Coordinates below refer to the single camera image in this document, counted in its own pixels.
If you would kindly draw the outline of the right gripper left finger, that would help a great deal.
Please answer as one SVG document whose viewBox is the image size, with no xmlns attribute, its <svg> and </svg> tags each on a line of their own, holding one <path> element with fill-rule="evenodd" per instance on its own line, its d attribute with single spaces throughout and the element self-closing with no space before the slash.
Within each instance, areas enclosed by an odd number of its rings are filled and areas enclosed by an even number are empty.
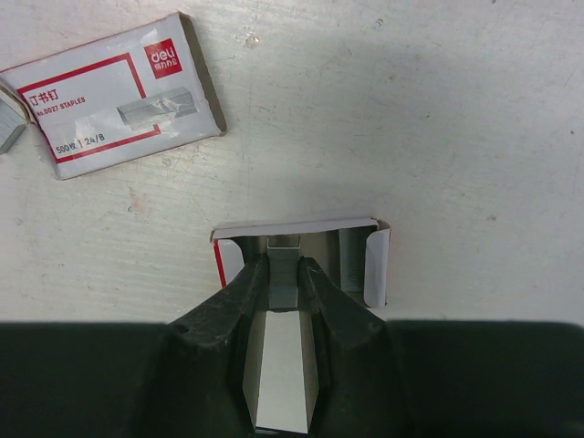
<svg viewBox="0 0 584 438">
<path fill-rule="evenodd" d="M 226 287 L 163 323 L 1 326 L 4 437 L 250 437 L 259 388 L 257 256 Z"/>
</svg>

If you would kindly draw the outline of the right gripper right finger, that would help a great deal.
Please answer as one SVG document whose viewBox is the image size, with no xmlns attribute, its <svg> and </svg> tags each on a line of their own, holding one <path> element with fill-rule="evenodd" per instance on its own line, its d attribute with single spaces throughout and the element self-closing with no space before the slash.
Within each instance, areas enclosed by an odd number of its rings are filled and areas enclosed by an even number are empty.
<svg viewBox="0 0 584 438">
<path fill-rule="evenodd" d="M 569 323 L 383 320 L 390 437 L 580 437 L 583 329 Z"/>
</svg>

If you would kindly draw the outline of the red white staple box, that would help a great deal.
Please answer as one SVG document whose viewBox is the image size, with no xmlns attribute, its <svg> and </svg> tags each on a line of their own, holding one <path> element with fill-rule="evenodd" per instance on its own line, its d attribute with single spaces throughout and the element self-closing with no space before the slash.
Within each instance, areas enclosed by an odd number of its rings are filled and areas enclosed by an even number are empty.
<svg viewBox="0 0 584 438">
<path fill-rule="evenodd" d="M 193 19 L 177 12 L 1 73 L 67 180 L 226 134 Z"/>
</svg>

